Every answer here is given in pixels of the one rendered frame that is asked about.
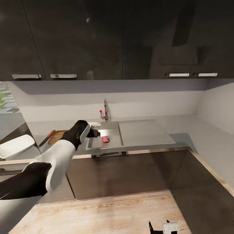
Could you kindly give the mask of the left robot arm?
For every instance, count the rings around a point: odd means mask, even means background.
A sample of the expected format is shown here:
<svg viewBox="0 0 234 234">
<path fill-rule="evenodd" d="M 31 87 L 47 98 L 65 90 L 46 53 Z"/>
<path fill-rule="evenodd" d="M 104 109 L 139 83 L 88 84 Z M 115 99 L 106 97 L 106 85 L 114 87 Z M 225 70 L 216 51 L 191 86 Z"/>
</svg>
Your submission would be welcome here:
<svg viewBox="0 0 234 234">
<path fill-rule="evenodd" d="M 76 122 L 22 173 L 0 182 L 0 234 L 9 234 L 47 192 L 57 189 L 78 146 L 86 137 L 99 137 L 92 128 L 100 127 L 99 122 Z"/>
</svg>

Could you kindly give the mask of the parer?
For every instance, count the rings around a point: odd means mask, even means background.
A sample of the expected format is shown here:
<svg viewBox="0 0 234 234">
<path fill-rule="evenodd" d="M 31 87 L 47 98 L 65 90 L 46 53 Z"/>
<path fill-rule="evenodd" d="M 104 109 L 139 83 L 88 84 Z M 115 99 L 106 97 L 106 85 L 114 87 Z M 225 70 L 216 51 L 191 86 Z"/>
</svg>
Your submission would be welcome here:
<svg viewBox="0 0 234 234">
<path fill-rule="evenodd" d="M 39 145 L 41 146 L 56 130 L 53 130 L 43 141 L 42 143 Z"/>
</svg>

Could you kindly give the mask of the cutting board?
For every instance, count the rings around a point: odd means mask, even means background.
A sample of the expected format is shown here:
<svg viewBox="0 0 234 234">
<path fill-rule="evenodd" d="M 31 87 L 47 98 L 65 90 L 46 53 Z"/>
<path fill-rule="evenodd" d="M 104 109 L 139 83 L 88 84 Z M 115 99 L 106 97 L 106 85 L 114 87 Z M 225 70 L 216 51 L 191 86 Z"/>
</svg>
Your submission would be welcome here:
<svg viewBox="0 0 234 234">
<path fill-rule="evenodd" d="M 58 130 L 54 133 L 54 135 L 49 139 L 48 144 L 55 144 L 57 141 L 59 141 L 65 132 L 69 130 Z"/>
</svg>

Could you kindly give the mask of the vidalia onion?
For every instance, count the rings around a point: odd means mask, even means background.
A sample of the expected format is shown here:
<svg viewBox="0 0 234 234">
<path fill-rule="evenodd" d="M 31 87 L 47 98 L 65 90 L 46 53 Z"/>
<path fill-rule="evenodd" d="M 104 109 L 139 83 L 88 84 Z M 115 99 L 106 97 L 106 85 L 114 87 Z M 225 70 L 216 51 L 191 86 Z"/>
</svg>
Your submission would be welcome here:
<svg viewBox="0 0 234 234">
<path fill-rule="evenodd" d="M 108 138 L 105 136 L 105 137 L 102 138 L 102 141 L 103 141 L 104 143 L 107 143 L 109 140 L 108 140 Z"/>
</svg>

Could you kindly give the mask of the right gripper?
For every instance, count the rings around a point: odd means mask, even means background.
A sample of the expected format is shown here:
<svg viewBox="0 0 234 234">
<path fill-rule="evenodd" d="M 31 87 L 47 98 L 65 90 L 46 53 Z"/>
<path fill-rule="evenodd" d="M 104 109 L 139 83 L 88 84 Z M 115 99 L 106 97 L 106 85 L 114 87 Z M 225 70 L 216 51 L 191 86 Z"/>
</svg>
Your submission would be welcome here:
<svg viewBox="0 0 234 234">
<path fill-rule="evenodd" d="M 150 234 L 163 234 L 163 231 L 154 231 L 151 223 L 149 222 Z M 176 231 L 171 232 L 171 234 L 177 234 Z"/>
</svg>

